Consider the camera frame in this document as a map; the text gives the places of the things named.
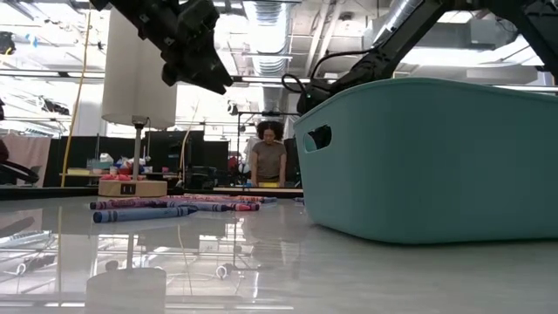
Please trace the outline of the white cylindrical lamp shade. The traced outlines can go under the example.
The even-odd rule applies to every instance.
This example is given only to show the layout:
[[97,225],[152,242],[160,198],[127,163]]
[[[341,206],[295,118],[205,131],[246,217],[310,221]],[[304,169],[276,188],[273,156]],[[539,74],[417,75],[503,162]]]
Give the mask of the white cylindrical lamp shade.
[[177,87],[161,79],[164,61],[149,40],[138,37],[137,29],[121,13],[110,11],[106,47],[102,118],[131,126],[149,119],[151,127],[175,125]]

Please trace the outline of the metal lamp pole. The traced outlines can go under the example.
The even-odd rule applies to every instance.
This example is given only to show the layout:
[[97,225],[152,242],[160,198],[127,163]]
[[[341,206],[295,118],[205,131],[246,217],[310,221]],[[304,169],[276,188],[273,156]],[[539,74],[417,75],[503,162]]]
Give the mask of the metal lamp pole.
[[140,147],[141,147],[141,133],[148,122],[148,117],[133,115],[132,123],[135,129],[134,151],[133,151],[133,180],[138,180],[140,173]]

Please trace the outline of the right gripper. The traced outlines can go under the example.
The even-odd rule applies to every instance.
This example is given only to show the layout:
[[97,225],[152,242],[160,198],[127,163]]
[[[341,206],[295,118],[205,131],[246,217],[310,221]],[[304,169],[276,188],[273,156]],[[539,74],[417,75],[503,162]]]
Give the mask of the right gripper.
[[331,85],[305,85],[296,104],[296,110],[304,115],[332,95]]

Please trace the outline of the pink cloth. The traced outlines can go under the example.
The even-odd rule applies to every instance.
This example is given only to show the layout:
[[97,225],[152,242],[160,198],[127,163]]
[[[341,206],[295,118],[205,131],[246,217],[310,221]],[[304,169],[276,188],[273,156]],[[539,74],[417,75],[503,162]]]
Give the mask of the pink cloth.
[[29,169],[38,167],[39,180],[35,186],[41,188],[44,183],[51,138],[7,134],[0,136],[0,140],[3,140],[8,148],[9,161]]

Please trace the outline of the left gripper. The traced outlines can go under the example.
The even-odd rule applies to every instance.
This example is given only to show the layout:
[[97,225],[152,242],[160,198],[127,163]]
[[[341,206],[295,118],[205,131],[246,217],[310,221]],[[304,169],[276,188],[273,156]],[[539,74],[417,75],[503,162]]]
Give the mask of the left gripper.
[[144,0],[139,11],[142,35],[165,61],[161,79],[173,86],[187,82],[223,95],[233,84],[214,48],[219,17],[211,0]]

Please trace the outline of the thin black metal stand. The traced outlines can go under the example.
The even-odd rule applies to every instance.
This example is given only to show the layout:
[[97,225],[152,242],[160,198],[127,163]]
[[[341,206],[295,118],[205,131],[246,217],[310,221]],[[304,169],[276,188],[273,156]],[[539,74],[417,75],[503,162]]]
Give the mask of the thin black metal stand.
[[[246,144],[245,150],[244,150],[244,153],[245,153],[245,162],[244,162],[244,165],[248,167],[248,182],[245,184],[245,187],[246,187],[246,188],[258,188],[258,187],[252,187],[252,186],[250,185],[250,165],[248,164],[248,159],[249,159],[249,155],[250,155],[250,150],[251,150],[251,148],[253,147],[253,145],[256,144],[256,143],[259,141],[258,135],[257,135],[257,131],[256,131],[256,127],[257,127],[257,125],[258,125],[260,122],[262,122],[262,121],[264,121],[264,120],[275,120],[275,121],[281,122],[281,121],[279,120],[280,118],[286,118],[286,117],[289,117],[289,116],[295,116],[295,114],[294,114],[294,113],[281,113],[281,112],[278,112],[278,111],[264,111],[264,112],[260,112],[260,113],[240,112],[240,113],[239,113],[239,116],[242,116],[242,115],[244,115],[244,114],[249,114],[249,115],[254,115],[254,116],[258,115],[258,116],[262,117],[261,120],[259,120],[258,122],[255,123],[255,136],[252,136],[252,137],[250,137],[250,138],[247,140],[247,144]],[[283,124],[283,140],[282,140],[282,142],[283,142],[283,144],[284,144],[284,146],[285,146],[285,148],[286,148],[286,152],[287,152],[286,182],[285,182],[285,184],[284,184],[284,188],[285,188],[285,187],[286,187],[286,183],[287,183],[287,173],[288,173],[288,171],[287,171],[287,166],[288,166],[289,157],[288,157],[288,149],[287,149],[287,147],[286,147],[286,145],[285,145],[284,123],[283,123],[283,122],[281,122],[281,123]]]

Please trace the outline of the large teal plastic bin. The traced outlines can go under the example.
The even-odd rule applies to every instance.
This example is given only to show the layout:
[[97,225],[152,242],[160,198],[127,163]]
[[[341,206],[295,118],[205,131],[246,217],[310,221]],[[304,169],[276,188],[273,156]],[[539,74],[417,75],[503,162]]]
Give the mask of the large teal plastic bin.
[[294,129],[317,224],[405,244],[558,238],[558,97],[387,79]]

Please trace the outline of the silver ventilation duct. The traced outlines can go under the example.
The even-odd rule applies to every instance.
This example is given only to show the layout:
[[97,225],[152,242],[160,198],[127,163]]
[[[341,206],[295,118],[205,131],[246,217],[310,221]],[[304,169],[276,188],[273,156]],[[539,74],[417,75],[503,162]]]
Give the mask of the silver ventilation duct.
[[389,38],[423,2],[424,0],[393,0],[389,12],[382,16],[383,23],[371,47],[377,47]]

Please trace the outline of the person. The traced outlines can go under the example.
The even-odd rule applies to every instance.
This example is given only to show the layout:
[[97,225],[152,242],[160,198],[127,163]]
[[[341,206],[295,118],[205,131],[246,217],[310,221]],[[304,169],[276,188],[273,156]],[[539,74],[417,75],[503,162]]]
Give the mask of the person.
[[275,120],[264,120],[256,127],[259,141],[250,150],[250,185],[259,182],[286,182],[287,152],[282,142],[283,124]]

